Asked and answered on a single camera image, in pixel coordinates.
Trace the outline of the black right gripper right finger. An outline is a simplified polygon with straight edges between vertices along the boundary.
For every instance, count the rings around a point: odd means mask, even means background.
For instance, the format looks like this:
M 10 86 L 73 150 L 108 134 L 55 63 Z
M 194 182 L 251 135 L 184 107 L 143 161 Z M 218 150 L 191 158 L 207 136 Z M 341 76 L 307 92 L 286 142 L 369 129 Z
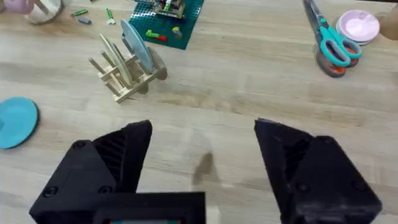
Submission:
M 335 138 L 262 118 L 254 130 L 282 223 L 371 223 L 381 212 Z

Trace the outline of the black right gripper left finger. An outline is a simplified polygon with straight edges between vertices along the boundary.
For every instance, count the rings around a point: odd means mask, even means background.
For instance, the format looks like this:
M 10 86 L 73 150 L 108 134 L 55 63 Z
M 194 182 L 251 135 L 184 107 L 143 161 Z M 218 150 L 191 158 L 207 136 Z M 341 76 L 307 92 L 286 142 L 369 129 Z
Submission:
M 77 140 L 29 210 L 36 223 L 92 223 L 96 199 L 136 192 L 152 136 L 143 120 L 100 136 Z

